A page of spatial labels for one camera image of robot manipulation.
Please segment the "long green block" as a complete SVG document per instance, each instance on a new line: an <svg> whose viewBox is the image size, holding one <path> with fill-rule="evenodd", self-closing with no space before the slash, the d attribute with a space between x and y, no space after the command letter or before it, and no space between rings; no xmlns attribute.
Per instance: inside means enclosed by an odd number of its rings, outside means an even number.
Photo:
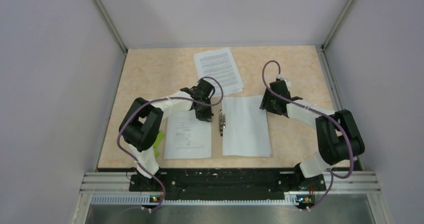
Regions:
<svg viewBox="0 0 424 224"><path fill-rule="evenodd" d="M163 138L164 138L164 133L163 132L159 132L158 134L157 134L157 136L156 136L156 140L155 140L155 142L153 143L153 147L155 148L155 149L157 149L158 147L159 147L159 145L160 145L160 143L161 143L161 141L163 140Z"/></svg>

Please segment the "metal folder clip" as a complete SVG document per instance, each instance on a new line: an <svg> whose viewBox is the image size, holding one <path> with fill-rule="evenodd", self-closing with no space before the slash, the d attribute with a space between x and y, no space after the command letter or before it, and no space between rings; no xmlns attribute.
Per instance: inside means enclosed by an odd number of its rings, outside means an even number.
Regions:
<svg viewBox="0 0 424 224"><path fill-rule="evenodd" d="M223 131L224 131L224 129L226 128L226 115L223 113L223 110L222 109L220 109L219 110L219 133L220 133L220 136L221 137L223 137Z"/></svg>

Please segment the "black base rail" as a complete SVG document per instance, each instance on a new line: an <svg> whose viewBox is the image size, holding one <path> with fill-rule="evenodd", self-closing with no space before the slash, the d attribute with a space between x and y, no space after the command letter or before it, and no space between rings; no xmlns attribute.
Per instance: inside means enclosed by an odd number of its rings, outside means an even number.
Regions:
<svg viewBox="0 0 424 224"><path fill-rule="evenodd" d="M131 192L159 192L165 200L283 200L290 191L326 190L322 174L304 178L295 168L161 168L156 178L130 178Z"/></svg>

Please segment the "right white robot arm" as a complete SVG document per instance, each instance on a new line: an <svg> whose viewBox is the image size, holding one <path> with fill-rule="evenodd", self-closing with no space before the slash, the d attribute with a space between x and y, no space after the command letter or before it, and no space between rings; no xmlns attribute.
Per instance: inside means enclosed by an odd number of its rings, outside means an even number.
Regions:
<svg viewBox="0 0 424 224"><path fill-rule="evenodd" d="M260 109L298 120L316 131L318 150L312 157L298 163L293 183L300 190L308 189L315 176L328 171L340 179L350 177L354 158L365 151L364 141L351 111L326 110L291 96L287 81L277 78L265 84Z"/></svg>

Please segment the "small green block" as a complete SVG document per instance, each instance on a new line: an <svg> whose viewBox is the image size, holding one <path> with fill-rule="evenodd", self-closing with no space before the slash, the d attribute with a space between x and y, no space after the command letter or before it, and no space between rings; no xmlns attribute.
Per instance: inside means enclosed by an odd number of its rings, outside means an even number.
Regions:
<svg viewBox="0 0 424 224"><path fill-rule="evenodd" d="M160 152L156 148L154 148L153 150L154 150L154 156L155 157L160 156Z"/></svg>

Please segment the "white paper sheet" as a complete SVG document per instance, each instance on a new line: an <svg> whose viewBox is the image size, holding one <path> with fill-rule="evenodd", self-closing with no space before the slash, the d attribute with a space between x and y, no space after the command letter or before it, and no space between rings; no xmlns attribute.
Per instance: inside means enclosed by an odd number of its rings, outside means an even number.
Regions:
<svg viewBox="0 0 424 224"><path fill-rule="evenodd" d="M226 120L222 139L224 156L271 156L267 113L259 108L262 98L258 95L223 99Z"/></svg>

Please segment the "printed text paper sheet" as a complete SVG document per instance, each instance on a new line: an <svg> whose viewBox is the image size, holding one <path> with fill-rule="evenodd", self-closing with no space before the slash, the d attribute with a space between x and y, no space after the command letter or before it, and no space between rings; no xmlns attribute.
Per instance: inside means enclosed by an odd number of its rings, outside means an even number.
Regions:
<svg viewBox="0 0 424 224"><path fill-rule="evenodd" d="M194 63L198 77L217 80L225 96L243 91L245 86L230 48L197 53Z"/></svg>

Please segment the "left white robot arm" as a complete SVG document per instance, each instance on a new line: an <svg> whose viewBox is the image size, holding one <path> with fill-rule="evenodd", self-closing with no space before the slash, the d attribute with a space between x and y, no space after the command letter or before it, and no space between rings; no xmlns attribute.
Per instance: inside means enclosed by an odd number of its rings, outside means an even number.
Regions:
<svg viewBox="0 0 424 224"><path fill-rule="evenodd" d="M211 122L213 113L211 98L216 88L203 77L197 85L184 87L176 93L155 100L136 98L122 120L117 137L117 145L123 150L120 140L123 138L131 151L125 151L137 164L142 175L141 183L147 190L155 190L160 185L156 173L159 165L156 161L153 144L160 131L161 122L168 117L184 111L194 111L198 121Z"/></svg>

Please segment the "form paper sheet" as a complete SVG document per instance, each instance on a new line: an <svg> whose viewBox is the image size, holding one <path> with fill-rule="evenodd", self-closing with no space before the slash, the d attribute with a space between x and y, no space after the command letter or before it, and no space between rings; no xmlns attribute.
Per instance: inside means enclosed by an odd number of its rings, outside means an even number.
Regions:
<svg viewBox="0 0 424 224"><path fill-rule="evenodd" d="M167 120L165 159L204 159L212 156L210 122L197 120L193 110L179 112Z"/></svg>

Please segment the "beige file folder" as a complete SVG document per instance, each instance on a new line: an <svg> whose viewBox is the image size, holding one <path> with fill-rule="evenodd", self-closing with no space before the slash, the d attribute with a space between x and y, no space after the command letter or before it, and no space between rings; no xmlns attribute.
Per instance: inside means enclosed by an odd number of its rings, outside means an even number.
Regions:
<svg viewBox="0 0 424 224"><path fill-rule="evenodd" d="M211 123L211 157L210 158L214 158L214 159L221 159L221 158L230 158L230 157L238 157L238 156L224 156L223 155L223 137L220 136L220 132L219 132L219 111L220 109L222 109L222 103L218 106L213 107L213 117L212 117L212 121Z"/></svg>

